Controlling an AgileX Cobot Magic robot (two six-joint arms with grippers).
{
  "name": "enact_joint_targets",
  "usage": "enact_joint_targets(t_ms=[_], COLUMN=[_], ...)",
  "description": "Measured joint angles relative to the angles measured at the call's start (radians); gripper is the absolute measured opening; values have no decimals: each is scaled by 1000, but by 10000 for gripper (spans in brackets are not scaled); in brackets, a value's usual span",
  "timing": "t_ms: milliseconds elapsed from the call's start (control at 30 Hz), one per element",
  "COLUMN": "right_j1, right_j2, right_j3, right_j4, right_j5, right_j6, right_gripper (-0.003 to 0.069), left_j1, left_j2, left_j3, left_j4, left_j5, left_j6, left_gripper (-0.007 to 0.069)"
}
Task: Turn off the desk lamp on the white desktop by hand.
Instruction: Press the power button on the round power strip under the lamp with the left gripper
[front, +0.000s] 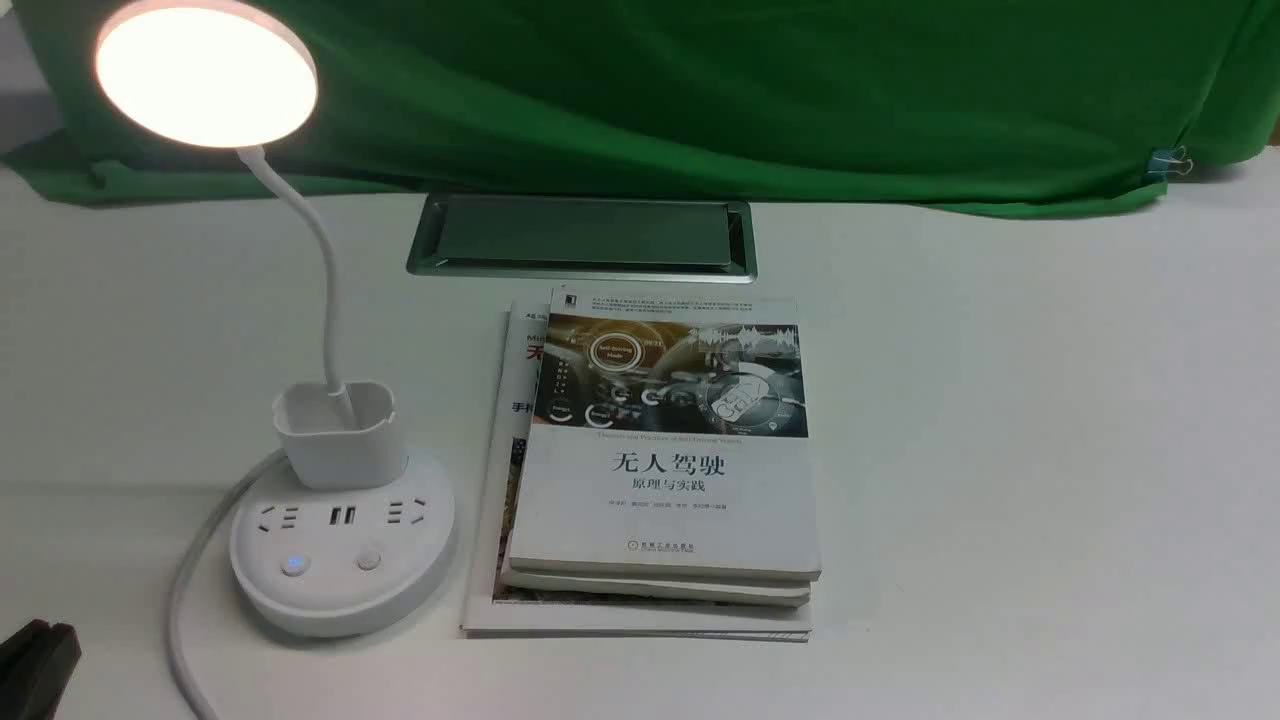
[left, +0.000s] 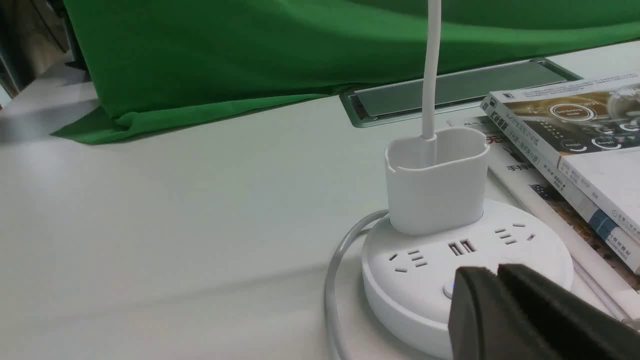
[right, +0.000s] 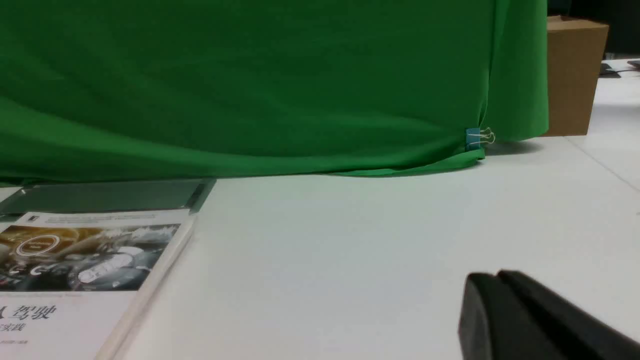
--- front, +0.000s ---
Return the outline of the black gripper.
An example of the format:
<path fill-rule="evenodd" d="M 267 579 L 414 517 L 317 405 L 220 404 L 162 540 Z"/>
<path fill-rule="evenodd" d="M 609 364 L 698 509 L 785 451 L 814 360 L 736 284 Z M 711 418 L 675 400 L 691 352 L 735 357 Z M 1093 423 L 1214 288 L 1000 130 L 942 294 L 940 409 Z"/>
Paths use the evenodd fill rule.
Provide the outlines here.
<path fill-rule="evenodd" d="M 82 656 L 76 629 L 33 619 L 1 644 L 1 717 L 52 719 Z"/>

